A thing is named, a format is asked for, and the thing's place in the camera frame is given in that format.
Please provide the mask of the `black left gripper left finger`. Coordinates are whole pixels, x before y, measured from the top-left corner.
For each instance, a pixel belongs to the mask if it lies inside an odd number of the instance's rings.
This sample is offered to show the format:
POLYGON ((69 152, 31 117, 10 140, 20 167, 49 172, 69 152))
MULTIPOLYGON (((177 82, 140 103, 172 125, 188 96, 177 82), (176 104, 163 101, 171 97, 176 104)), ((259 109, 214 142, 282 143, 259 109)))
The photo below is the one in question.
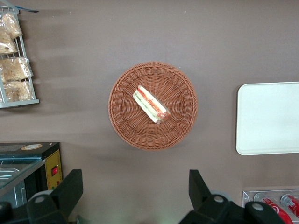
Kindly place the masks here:
POLYGON ((54 203, 51 224, 66 224, 83 195, 83 177, 81 169, 73 169, 50 194, 54 203))

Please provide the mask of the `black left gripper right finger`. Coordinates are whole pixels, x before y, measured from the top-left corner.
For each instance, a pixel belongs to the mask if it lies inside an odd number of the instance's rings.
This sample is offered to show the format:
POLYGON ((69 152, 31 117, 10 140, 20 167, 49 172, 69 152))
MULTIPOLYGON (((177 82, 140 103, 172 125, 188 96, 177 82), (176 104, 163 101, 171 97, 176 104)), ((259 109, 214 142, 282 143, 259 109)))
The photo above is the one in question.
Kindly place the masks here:
POLYGON ((216 211, 222 206, 215 200, 217 195, 212 194, 198 170, 189 171, 189 198, 194 211, 216 211))

